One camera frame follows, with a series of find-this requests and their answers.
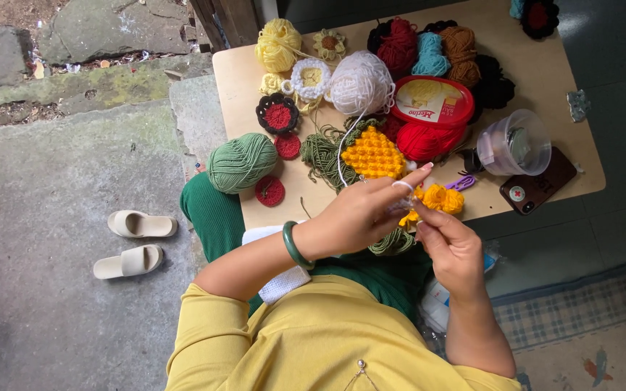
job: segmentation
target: table top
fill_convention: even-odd
[[[485,110],[480,120],[471,125],[472,146],[477,134],[516,109],[530,109],[538,114],[552,138],[552,145],[564,152],[572,163],[578,163],[585,173],[578,174],[552,200],[580,196],[603,190],[605,176],[596,144],[586,121],[574,123],[569,116],[566,93],[576,91],[576,83],[567,61],[562,40],[555,32],[543,41],[530,39],[519,22],[509,16],[508,0],[471,0],[463,3],[430,8],[399,15],[422,29],[427,23],[439,20],[456,20],[461,26],[475,32],[477,52],[499,60],[504,74],[516,84],[516,97],[505,109]],[[346,37],[347,54],[366,49],[369,31],[377,22],[369,21],[344,27],[334,27]],[[302,51],[315,55],[313,35],[303,36]],[[213,66],[216,84],[229,139],[250,132],[268,134],[257,123],[255,107],[261,94],[257,91],[265,69],[257,62],[255,45],[220,51],[214,55]],[[319,126],[330,124],[343,129],[346,116],[328,102],[317,113]],[[303,116],[299,125],[299,137],[303,141],[315,132],[311,118]],[[447,184],[460,178],[463,159],[452,156],[443,167],[435,166],[432,176],[438,183]],[[335,197],[335,191],[323,180],[313,183],[308,179],[309,166],[299,158],[279,160],[272,175],[279,177],[286,190],[284,200],[269,208],[255,198],[255,191],[240,193],[241,208],[246,229],[280,225],[287,220],[305,220],[306,213],[300,198],[311,216],[319,214]],[[477,174],[475,185],[463,191],[463,212],[456,215],[461,220],[489,216],[512,210],[499,192],[508,177],[495,177],[489,173]]]

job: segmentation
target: green pants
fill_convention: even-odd
[[[196,175],[180,195],[180,209],[195,226],[207,262],[241,245],[246,228],[238,195],[224,194],[213,188],[206,173]],[[311,276],[334,274],[356,281],[370,290],[378,302],[402,312],[411,321],[416,317],[417,297],[427,274],[431,259],[421,245],[407,253],[377,257],[369,250],[328,257],[317,261]],[[250,315],[262,305],[256,295],[251,298]]]

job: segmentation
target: woman's right hand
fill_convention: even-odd
[[[486,297],[479,236],[457,218],[421,202],[414,203],[414,210],[422,218],[416,239],[431,257],[436,279],[450,292],[451,302]]]

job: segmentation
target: brown yarn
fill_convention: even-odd
[[[443,54],[451,63],[444,77],[472,88],[480,81],[480,69],[475,63],[475,33],[467,27],[449,27],[439,33]]]

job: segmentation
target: smartphone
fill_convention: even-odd
[[[501,185],[500,193],[513,210],[527,216],[548,198],[574,179],[577,169],[557,147],[552,147],[552,156],[547,169],[535,176],[514,175]]]

